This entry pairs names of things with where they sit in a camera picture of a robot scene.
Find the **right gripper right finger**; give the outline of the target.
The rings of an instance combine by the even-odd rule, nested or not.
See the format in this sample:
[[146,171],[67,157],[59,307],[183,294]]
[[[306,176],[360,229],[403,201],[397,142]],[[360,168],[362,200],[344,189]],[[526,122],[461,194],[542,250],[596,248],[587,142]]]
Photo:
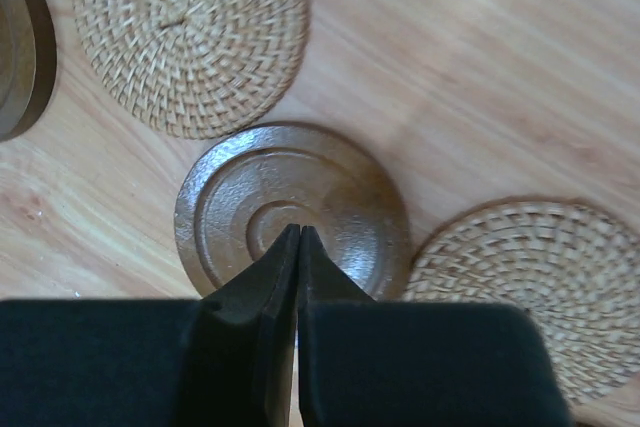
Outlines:
[[533,321],[489,303],[378,302],[303,229],[299,405],[308,426],[566,426]]

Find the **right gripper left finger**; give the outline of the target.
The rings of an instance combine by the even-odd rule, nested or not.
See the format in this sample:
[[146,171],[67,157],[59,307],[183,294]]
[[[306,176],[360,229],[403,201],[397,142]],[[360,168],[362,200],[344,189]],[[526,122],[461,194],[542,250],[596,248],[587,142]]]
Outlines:
[[175,425],[288,425],[299,242],[299,226],[286,226],[260,259],[200,301]]

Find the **brown wooden coaster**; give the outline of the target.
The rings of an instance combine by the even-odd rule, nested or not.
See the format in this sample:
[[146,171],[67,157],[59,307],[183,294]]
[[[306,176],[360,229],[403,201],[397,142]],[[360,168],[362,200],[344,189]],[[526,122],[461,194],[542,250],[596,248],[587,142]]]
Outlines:
[[1,140],[30,129],[45,111],[57,74],[46,0],[1,0]]
[[400,189],[372,154],[328,128],[275,122],[232,135],[195,162],[174,209],[177,252],[202,296],[260,259],[289,224],[315,228],[370,296],[401,296],[412,253]]

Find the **woven rattan coaster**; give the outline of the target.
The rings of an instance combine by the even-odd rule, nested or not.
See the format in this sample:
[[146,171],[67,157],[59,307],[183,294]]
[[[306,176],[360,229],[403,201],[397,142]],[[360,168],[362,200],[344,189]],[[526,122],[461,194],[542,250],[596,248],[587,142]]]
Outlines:
[[73,0],[81,45],[111,97],[152,129],[229,135],[294,82],[308,0]]
[[523,311],[575,405],[639,372],[639,232],[585,200],[512,197],[458,215],[419,249],[402,298]]

